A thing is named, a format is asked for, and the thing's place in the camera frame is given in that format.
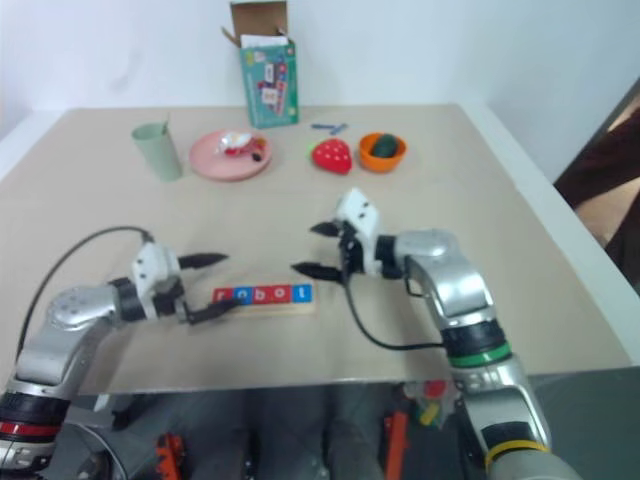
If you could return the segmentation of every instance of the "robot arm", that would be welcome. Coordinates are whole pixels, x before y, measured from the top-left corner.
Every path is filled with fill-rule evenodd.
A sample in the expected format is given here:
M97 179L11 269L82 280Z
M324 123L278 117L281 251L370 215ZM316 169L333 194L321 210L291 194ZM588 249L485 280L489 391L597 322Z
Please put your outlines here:
M333 222L312 231L339 237L342 271L304 262L293 266L300 273L339 279L345 288L352 273L404 279L409 295L424 298L460 391L457 412L470 440L467 448L491 479L579 480L549 453L549 428L533 389L482 276L452 234L434 229L381 235L378 211L357 189L340 200Z
M181 269L225 258L177 258L168 248L147 242L133 264L135 283L122 278L105 286L72 288L56 297L44 325L20 352L0 399L0 477L37 478L35 472L49 465L71 400L110 333L131 322L173 314L198 323L234 308L235 301L225 301L191 311L180 278Z

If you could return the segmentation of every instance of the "pink plate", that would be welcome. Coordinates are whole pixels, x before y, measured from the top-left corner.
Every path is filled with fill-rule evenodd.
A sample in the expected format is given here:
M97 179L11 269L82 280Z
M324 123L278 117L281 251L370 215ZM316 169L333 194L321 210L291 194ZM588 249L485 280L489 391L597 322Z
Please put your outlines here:
M191 147L189 162L194 172L203 177L223 182L235 182L253 177L260 173L271 161L271 143L259 132L247 130L254 138L264 140L264 149L260 154L262 160L253 159L251 152L230 156L220 149L220 138L231 130L218 130L205 135ZM245 130L233 130L244 133Z

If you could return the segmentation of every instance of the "orange bowl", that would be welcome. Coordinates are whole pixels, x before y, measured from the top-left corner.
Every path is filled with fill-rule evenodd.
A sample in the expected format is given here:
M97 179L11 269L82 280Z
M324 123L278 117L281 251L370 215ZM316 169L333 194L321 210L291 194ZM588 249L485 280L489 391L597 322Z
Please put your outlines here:
M372 172L387 173L396 168L404 158L404 154L407 152L407 144L400 137L394 135L398 142L396 154L390 158L374 157L371 155L371 149L381 135L382 133L377 132L362 137L362 140L360 140L360 163Z

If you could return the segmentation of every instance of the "box flap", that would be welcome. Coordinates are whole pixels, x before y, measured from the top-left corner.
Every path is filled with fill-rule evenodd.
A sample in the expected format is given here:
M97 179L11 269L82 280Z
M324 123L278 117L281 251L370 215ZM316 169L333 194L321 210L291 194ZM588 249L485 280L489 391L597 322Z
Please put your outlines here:
M279 35L278 30L288 32L287 2L276 0L266 2L233 2L231 4L231 19L233 20L234 35L225 28L222 33L238 47L240 35Z

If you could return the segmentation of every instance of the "green cup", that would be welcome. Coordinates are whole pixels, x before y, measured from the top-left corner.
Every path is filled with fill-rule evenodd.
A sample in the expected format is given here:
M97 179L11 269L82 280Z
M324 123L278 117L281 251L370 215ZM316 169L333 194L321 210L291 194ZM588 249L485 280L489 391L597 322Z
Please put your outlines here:
M158 178L172 182L182 177L182 165L166 122L140 125L131 137Z

